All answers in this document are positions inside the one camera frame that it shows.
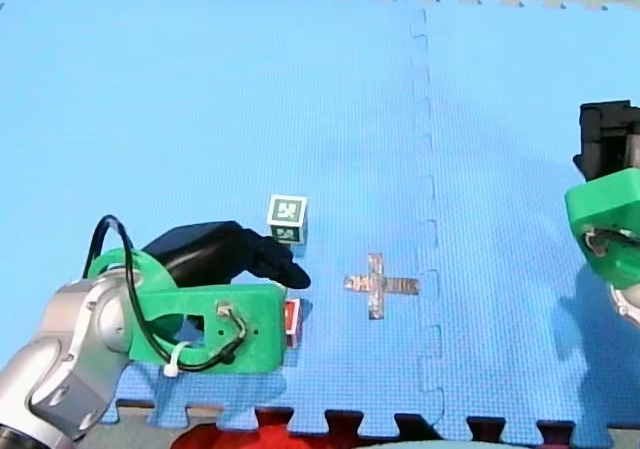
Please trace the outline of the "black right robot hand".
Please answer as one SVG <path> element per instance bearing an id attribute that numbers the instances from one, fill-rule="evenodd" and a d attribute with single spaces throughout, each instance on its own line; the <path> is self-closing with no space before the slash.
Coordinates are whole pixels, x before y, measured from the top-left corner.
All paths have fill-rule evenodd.
<path id="1" fill-rule="evenodd" d="M 639 167 L 639 108 L 630 100 L 582 104 L 579 126 L 573 162 L 586 181 Z"/>

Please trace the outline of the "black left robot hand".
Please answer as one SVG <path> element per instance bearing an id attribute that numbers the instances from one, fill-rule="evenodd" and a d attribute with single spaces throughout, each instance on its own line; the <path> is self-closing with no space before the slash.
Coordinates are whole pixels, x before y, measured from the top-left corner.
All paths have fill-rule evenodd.
<path id="1" fill-rule="evenodd" d="M 291 289 L 311 285 L 288 247 L 235 221 L 178 226 L 142 251 L 159 262 L 180 288 L 226 285 L 243 272 Z"/>

